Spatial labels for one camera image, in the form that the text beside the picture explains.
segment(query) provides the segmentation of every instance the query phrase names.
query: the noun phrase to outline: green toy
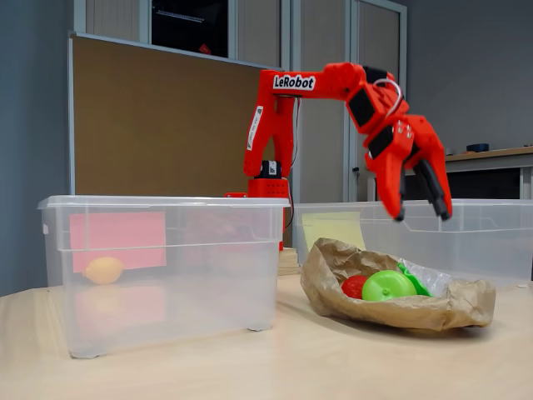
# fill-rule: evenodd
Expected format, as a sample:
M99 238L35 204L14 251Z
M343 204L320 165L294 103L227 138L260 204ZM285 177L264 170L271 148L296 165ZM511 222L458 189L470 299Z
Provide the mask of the green toy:
M409 272L409 270L406 268L405 265L403 265L401 262L397 264L400 271L403 272L403 274L409 278L409 280L412 282L413 285L415 285L416 288L416 294L421 294L422 296L429 296L432 298L431 293L427 288L418 280L416 276L414 276L412 273Z
M363 285L362 297L368 302L384 302L390 298L415 296L416 287L403 273L380 271L370 276Z

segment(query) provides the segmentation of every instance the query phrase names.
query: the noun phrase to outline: window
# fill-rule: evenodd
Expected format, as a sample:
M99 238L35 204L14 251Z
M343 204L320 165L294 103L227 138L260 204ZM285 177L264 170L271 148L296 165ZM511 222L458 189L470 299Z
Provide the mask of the window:
M227 0L152 0L152 44L227 57Z

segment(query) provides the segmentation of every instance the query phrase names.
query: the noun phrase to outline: brown paper bag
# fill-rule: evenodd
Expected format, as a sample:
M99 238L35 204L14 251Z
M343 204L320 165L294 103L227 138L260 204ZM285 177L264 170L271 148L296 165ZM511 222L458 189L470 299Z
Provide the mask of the brown paper bag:
M370 276L387 269L399 271L397 263L397 259L385 254L321 238L302 267L301 286L312 308L323 317L435 331L491 324L496 289L482 280L453 280L442 297L397 297L385 302L350 298L341 290L342 282L352 275Z

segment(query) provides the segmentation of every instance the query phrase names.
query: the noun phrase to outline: yellow sticky note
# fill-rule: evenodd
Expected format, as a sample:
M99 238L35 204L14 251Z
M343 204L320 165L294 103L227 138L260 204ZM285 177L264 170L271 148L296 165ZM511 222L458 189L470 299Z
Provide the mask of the yellow sticky note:
M318 212L301 216L307 251L318 238L330 238L366 250L361 231L359 212Z

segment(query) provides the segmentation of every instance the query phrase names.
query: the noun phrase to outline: green plastic apple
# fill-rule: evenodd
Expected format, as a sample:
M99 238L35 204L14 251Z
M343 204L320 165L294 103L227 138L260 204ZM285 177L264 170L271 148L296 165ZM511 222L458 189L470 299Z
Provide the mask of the green plastic apple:
M416 287L401 272L380 271L366 280L362 295L363 300L368 302L384 302L390 298L415 296Z

